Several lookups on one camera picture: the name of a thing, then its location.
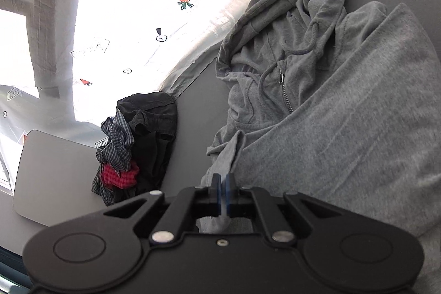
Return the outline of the blue checked shirt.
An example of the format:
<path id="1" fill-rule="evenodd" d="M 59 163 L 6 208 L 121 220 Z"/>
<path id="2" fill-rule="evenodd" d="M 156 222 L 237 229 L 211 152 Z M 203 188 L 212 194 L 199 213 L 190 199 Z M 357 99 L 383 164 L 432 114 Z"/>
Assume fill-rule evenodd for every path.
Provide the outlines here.
<path id="1" fill-rule="evenodd" d="M 109 116 L 102 123 L 101 129 L 108 140 L 105 145 L 96 150 L 99 166 L 92 181 L 91 191 L 99 195 L 106 206 L 110 206 L 115 203 L 115 200 L 113 190 L 103 183 L 104 166 L 105 164 L 111 165 L 118 175 L 127 172 L 131 161 L 131 147 L 135 143 L 135 139 L 131 128 L 118 108 L 115 110 L 115 116 Z"/>

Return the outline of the grey side table top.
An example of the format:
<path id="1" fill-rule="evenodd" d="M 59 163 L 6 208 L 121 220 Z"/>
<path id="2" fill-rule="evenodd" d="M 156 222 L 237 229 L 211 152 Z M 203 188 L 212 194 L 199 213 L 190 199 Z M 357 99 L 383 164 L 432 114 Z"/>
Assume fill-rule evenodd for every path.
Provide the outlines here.
<path id="1" fill-rule="evenodd" d="M 52 226 L 105 208 L 92 192 L 96 150 L 32 130 L 25 138 L 14 188 L 14 210 Z"/>

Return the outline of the black garment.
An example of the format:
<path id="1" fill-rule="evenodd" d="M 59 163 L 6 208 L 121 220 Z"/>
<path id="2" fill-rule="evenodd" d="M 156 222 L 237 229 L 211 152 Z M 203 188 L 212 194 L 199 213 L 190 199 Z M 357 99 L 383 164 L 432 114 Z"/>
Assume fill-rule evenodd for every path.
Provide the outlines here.
<path id="1" fill-rule="evenodd" d="M 174 99 L 164 92 L 134 94 L 117 102 L 135 143 L 131 159 L 139 168 L 136 184 L 114 190 L 116 203 L 151 190 L 159 190 L 176 139 L 178 111 Z"/>

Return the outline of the red checked cloth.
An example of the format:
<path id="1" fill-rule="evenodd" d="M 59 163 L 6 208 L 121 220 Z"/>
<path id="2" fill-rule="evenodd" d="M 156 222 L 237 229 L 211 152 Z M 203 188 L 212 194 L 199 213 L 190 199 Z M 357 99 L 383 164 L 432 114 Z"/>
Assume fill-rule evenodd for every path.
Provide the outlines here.
<path id="1" fill-rule="evenodd" d="M 114 187 L 125 190 L 136 185 L 138 173 L 139 168 L 133 161 L 128 171 L 122 172 L 117 172 L 110 163 L 105 163 L 100 170 L 100 179 L 104 187 L 110 190 Z"/>

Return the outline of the white printed curtain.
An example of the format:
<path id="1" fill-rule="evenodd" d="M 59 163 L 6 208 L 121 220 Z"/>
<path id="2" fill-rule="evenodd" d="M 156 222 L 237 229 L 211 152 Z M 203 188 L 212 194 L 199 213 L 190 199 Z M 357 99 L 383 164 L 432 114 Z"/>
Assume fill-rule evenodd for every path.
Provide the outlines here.
<path id="1" fill-rule="evenodd" d="M 101 145 L 118 98 L 179 77 L 249 1 L 1 0 L 1 189 L 29 131 Z"/>

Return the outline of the grey zip hoodie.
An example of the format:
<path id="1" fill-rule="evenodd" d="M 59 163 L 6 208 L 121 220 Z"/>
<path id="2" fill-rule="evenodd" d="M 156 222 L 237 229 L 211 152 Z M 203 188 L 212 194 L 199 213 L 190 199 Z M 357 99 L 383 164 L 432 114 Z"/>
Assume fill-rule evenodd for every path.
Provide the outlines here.
<path id="1" fill-rule="evenodd" d="M 251 0 L 220 46 L 214 174 L 301 192 L 416 236 L 440 291 L 440 60 L 406 4 Z"/>

